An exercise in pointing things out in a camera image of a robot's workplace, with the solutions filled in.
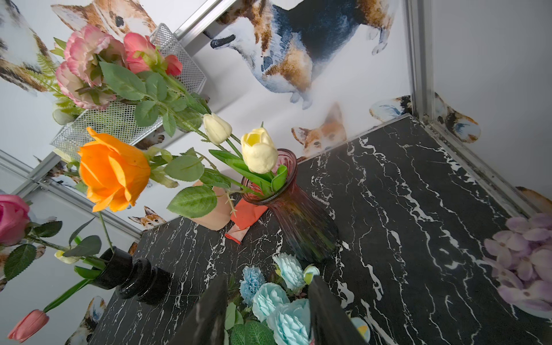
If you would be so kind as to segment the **small blue carnation stem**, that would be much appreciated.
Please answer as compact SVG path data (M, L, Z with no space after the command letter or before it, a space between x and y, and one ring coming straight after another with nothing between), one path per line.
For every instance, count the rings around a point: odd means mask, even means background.
M240 295L247 306L253 304L253 298L266 279L258 267L245 267L243 270L243 279L240 281Z

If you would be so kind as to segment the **tall blue rose stem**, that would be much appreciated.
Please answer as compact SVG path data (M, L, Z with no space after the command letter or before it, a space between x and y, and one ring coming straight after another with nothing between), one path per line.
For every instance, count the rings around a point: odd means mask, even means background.
M311 344L310 312L308 299L279 306L266 321L235 325L229 334L229 344Z

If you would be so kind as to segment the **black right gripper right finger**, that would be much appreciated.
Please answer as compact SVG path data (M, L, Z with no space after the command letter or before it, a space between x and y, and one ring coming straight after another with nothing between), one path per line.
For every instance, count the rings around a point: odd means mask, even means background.
M366 344L319 275L314 276L308 287L311 336L315 344Z

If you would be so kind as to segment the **blue and yellow rose spray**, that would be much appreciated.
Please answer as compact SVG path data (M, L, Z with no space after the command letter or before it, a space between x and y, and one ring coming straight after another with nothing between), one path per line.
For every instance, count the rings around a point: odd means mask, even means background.
M274 272L265 277L266 283L260 287L247 306L240 295L238 283L229 282L229 303L225 320L224 343L229 344L231 329L248 321L266 321L277 307L298 299L307 298L307 286L320 270L313 264L302 266L299 259L291 254L280 253L272 256Z

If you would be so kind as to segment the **magenta pink rose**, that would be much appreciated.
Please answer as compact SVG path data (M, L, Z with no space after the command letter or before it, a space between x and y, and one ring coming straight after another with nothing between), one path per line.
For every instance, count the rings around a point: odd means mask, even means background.
M62 221L38 224L31 221L30 204L17 195L1 195L1 279L10 281L23 273L43 249L64 251L65 257L97 257L101 240L96 235L79 239L78 236L91 221L82 224L71 234L67 244L55 244L50 237L58 235ZM77 267L76 272L85 279L95 279L102 271L95 267Z

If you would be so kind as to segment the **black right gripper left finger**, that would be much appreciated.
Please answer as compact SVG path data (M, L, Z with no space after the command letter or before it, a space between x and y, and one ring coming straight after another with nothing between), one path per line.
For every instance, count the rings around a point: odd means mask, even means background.
M223 344L227 301L228 277L218 276L211 281L168 344Z

